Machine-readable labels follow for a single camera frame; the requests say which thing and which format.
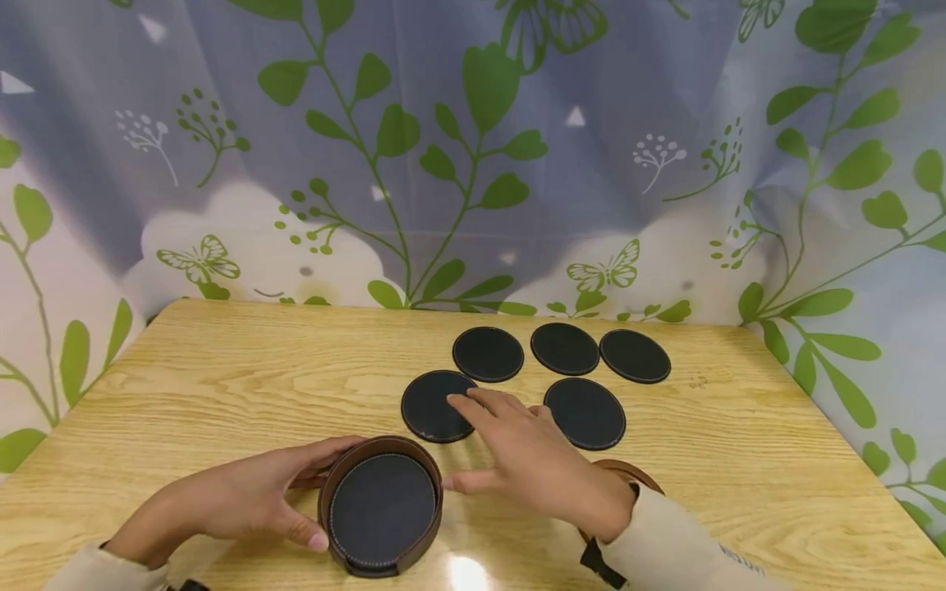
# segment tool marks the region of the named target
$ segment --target wood grain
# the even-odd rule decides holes
[[[496,325],[528,347],[542,319],[185,300],[133,343],[0,486],[0,582],[39,589],[80,546],[108,538],[162,485],[202,468],[357,432],[412,437],[401,393],[452,369],[453,340]],[[594,338],[622,326],[578,321]],[[636,324],[673,360],[657,385],[601,364],[627,433],[594,460],[630,461],[713,535],[795,589],[942,589],[946,559],[778,362],[734,327]],[[500,386],[541,404],[559,376],[526,352]],[[424,443],[441,469],[489,462],[474,434]],[[300,499],[315,514],[317,495]],[[600,589],[570,526],[495,499],[449,495],[428,554],[404,576],[347,577],[327,557],[261,539],[195,539],[174,577],[224,589]]]

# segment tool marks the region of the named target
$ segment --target right hand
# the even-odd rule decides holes
[[[482,388],[466,394],[451,394],[447,401],[480,433],[496,465],[451,474],[444,488],[466,495],[505,495],[605,543],[627,528],[634,491],[617,475],[586,460],[562,434],[548,407],[526,408],[514,396]]]

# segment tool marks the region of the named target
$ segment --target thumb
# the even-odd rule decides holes
[[[325,535],[322,526],[292,509],[288,503],[283,505],[283,510],[272,527],[272,532],[316,552],[328,550],[328,536]]]
[[[488,491],[495,491],[502,486],[499,472],[495,468],[489,470],[467,470],[455,472],[444,478],[444,488],[464,495],[479,495]]]

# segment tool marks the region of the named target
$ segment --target brown leather coaster holder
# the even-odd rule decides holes
[[[434,514],[429,524],[427,524],[423,535],[410,544],[408,548],[400,551],[400,554],[396,557],[392,565],[385,565],[381,568],[369,568],[358,564],[356,561],[346,556],[338,540],[335,538],[335,535],[333,535],[333,527],[330,523],[330,519],[332,515],[333,498],[348,473],[356,466],[375,456],[385,455],[406,456],[423,467],[430,478],[430,483],[433,488]],[[385,435],[369,439],[352,447],[335,462],[325,479],[325,485],[319,493],[319,523],[328,534],[328,552],[335,562],[339,563],[349,574],[356,577],[379,579],[401,574],[424,555],[424,552],[426,552],[433,543],[433,539],[437,536],[437,531],[440,529],[443,507],[444,489],[441,482],[440,469],[437,467],[437,463],[434,461],[433,457],[418,443],[395,435]]]

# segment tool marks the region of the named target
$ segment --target curtain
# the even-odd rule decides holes
[[[0,7],[0,473],[182,297],[741,324],[946,550],[937,0]]]

